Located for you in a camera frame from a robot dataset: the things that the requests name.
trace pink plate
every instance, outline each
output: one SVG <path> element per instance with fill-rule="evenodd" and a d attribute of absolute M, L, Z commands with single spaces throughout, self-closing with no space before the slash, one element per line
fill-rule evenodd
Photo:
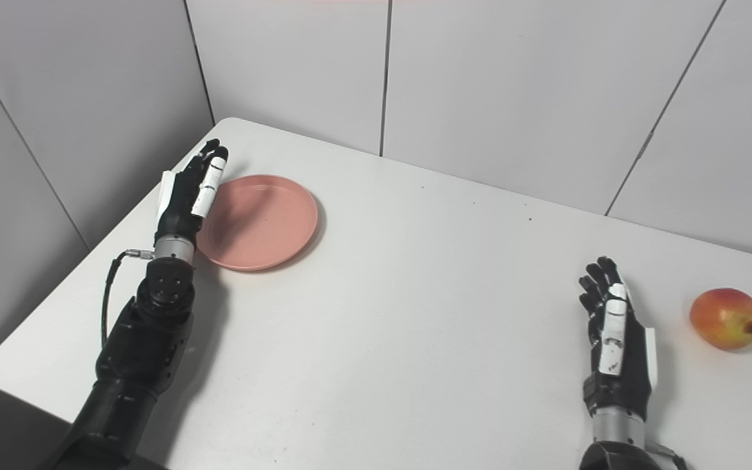
<path fill-rule="evenodd" d="M 315 199 L 295 181 L 243 176 L 220 185 L 196 241 L 224 268 L 265 270 L 301 251 L 318 222 Z"/>

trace red and yellow apple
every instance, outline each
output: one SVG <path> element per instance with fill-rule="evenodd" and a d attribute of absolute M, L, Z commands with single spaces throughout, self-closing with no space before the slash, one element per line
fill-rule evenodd
<path fill-rule="evenodd" d="M 693 302 L 689 321 L 710 345 L 744 348 L 752 343 L 752 297 L 739 289 L 708 290 Z"/>

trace cable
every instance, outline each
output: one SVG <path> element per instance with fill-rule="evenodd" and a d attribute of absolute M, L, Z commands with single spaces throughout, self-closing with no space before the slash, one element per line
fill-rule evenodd
<path fill-rule="evenodd" d="M 106 312 L 110 307 L 110 290 L 112 289 L 112 283 L 114 282 L 114 276 L 118 273 L 120 268 L 120 262 L 123 257 L 129 256 L 129 258 L 140 259 L 154 259 L 155 253 L 150 250 L 124 250 L 117 258 L 112 260 L 110 265 L 110 271 L 106 275 L 106 287 L 104 288 L 104 303 L 101 306 L 101 348 L 106 345 Z"/>
<path fill-rule="evenodd" d="M 689 467 L 687 467 L 687 462 L 678 455 L 672 458 L 672 463 L 675 464 L 675 467 L 678 468 L 678 470 L 689 470 Z"/>
<path fill-rule="evenodd" d="M 112 260 L 110 271 L 106 275 L 106 287 L 104 288 L 104 303 L 101 307 L 101 348 L 106 345 L 106 310 L 110 307 L 110 290 L 112 289 L 112 282 L 114 276 L 118 273 L 120 268 L 120 262 L 127 255 L 126 252 L 120 253 L 117 258 Z"/>

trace robotic arm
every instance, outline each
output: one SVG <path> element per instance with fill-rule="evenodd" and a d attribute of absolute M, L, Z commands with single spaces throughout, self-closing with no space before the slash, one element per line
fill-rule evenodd
<path fill-rule="evenodd" d="M 63 442 L 38 470 L 116 470 L 134 456 L 149 415 L 170 387 L 191 333 L 196 234 L 211 208 L 228 151 L 209 140 L 184 170 L 165 172 L 155 252 L 97 360 L 97 381 Z M 116 270 L 119 260 L 113 263 Z M 114 272 L 110 271 L 107 283 Z"/>
<path fill-rule="evenodd" d="M 593 444 L 579 470 L 660 470 L 648 452 L 672 458 L 678 470 L 686 470 L 670 449 L 646 441 L 648 398 L 657 384 L 654 329 L 636 319 L 629 289 L 611 258 L 600 257 L 586 270 L 579 300 L 588 312 L 591 375 L 582 392 Z"/>

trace connector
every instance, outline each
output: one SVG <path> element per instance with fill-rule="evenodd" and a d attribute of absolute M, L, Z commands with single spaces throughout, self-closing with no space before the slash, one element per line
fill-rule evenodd
<path fill-rule="evenodd" d="M 135 250 L 130 249 L 123 252 L 126 256 L 129 256 L 131 258 L 141 258 L 141 259 L 154 259 L 155 253 L 151 252 L 150 250 Z"/>
<path fill-rule="evenodd" d="M 666 458 L 671 458 L 672 463 L 675 465 L 675 468 L 677 468 L 677 470 L 687 470 L 688 468 L 687 462 L 683 460 L 680 455 L 677 455 L 674 450 L 664 446 L 663 444 L 659 444 L 655 441 L 646 439 L 646 452 L 657 454 Z"/>

